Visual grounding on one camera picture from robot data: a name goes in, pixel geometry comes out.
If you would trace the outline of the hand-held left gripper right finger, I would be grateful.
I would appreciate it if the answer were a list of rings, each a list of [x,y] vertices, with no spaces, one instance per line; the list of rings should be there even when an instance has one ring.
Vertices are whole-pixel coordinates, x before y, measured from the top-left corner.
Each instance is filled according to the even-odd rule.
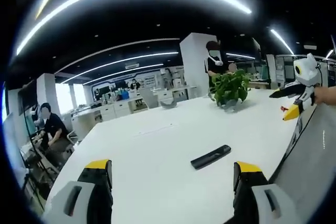
[[[291,198],[256,165],[234,163],[233,192],[234,215],[228,223],[298,223]]]

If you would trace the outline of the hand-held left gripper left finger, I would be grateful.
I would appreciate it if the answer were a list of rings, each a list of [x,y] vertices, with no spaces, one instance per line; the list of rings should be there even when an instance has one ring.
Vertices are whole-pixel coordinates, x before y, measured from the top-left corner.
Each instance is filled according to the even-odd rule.
[[[52,199],[49,223],[111,223],[112,161],[101,159],[85,166]]]

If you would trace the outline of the person's right hand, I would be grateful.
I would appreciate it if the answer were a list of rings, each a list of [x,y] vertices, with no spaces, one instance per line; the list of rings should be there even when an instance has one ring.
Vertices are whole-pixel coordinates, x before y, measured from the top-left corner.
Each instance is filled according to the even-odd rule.
[[[334,87],[315,87],[315,103],[325,103],[327,105],[336,105],[336,86]]]

